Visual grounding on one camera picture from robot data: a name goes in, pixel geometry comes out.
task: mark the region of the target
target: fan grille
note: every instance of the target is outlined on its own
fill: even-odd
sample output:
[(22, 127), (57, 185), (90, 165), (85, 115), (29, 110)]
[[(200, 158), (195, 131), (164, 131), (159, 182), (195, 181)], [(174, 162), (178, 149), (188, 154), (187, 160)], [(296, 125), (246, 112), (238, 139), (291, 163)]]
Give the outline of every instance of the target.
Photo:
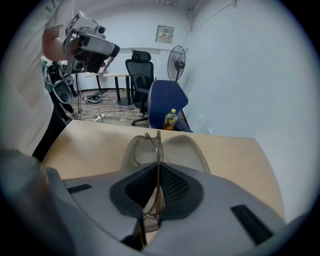
[(174, 47), (169, 55), (166, 65), (168, 77), (171, 81), (177, 81), (184, 72), (186, 65), (186, 53), (182, 46)]

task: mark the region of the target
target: black office chair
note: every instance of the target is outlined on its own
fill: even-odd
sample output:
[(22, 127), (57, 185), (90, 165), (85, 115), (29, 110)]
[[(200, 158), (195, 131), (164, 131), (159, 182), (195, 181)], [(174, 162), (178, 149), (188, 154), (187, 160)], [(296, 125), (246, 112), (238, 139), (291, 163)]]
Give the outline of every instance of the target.
[(140, 109), (142, 118), (134, 120), (131, 124), (134, 126), (136, 122), (146, 121), (145, 116), (148, 110), (148, 94), (151, 84), (154, 81), (154, 65), (149, 52), (132, 50), (131, 59), (125, 61), (126, 69), (134, 85), (135, 95), (133, 98), (134, 105)]

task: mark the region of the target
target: floor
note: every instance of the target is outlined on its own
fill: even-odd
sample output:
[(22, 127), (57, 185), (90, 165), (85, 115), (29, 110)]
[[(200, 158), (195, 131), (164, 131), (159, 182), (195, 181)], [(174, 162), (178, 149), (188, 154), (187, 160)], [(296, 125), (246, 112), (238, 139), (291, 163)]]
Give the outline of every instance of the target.
[[(96, 93), (96, 90), (83, 91), (81, 93), (81, 97), (89, 96)], [(120, 91), (120, 97), (127, 97), (127, 93), (125, 91)], [(71, 103), (74, 111), (78, 113), (78, 98), (75, 97)], [(94, 116), (99, 116), (100, 113), (105, 114), (106, 116), (99, 121), (100, 123), (105, 124), (114, 124), (114, 125), (123, 125), (123, 126), (131, 126), (133, 120), (139, 119), (141, 113), (140, 110), (135, 107), (134, 104), (129, 106), (121, 106), (117, 104), (117, 93), (116, 90), (108, 90), (102, 95), (102, 101), (99, 103), (89, 103), (84, 104), (80, 102), (80, 116), (75, 116), (74, 119), (83, 120), (87, 122), (93, 122)], [(181, 113), (178, 114), (178, 118), (181, 119), (184, 123), (185, 120)], [(135, 123), (137, 127), (145, 127), (148, 128), (148, 121), (141, 121)]]

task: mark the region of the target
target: white shirt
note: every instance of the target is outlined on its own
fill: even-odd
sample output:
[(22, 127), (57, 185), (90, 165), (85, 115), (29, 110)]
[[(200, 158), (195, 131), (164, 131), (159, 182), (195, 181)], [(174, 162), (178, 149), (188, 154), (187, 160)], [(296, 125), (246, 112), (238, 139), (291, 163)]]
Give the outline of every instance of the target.
[(73, 18), (74, 0), (43, 0), (13, 37), (0, 69), (1, 143), (32, 155), (44, 136), (54, 105), (44, 86), (42, 36)]

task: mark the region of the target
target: ceiling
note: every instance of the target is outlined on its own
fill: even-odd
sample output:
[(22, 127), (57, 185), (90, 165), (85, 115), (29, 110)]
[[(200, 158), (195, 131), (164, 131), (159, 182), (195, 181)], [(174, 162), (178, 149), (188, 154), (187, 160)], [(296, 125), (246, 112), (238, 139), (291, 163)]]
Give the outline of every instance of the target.
[[(195, 6), (198, 0), (173, 0), (176, 1), (175, 7), (186, 10), (187, 7)], [(138, 5), (168, 5), (171, 0), (75, 0), (74, 12), (83, 11), (87, 15), (98, 13), (102, 10), (118, 7), (134, 7)]]

